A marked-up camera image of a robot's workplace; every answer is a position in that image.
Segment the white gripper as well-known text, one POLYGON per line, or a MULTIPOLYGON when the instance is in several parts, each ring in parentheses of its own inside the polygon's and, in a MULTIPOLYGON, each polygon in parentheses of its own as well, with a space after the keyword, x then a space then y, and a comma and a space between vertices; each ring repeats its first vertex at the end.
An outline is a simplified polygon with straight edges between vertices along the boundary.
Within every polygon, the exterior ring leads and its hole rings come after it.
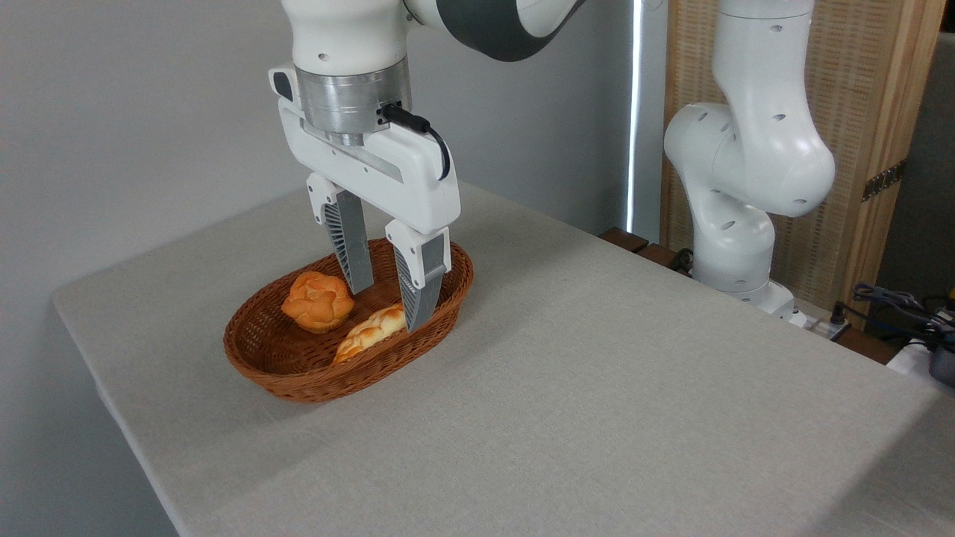
POLYGON ((456 173, 451 169, 442 176, 444 160, 432 136, 401 125, 365 135, 361 146, 331 142, 308 124, 296 81, 289 68, 269 71, 291 153, 316 172, 307 179, 315 221, 328 232, 357 295, 373 284, 361 199, 395 218, 386 225, 386 237, 395 252, 407 329, 413 332, 432 318, 443 275, 451 270, 447 227, 460 216, 456 173))

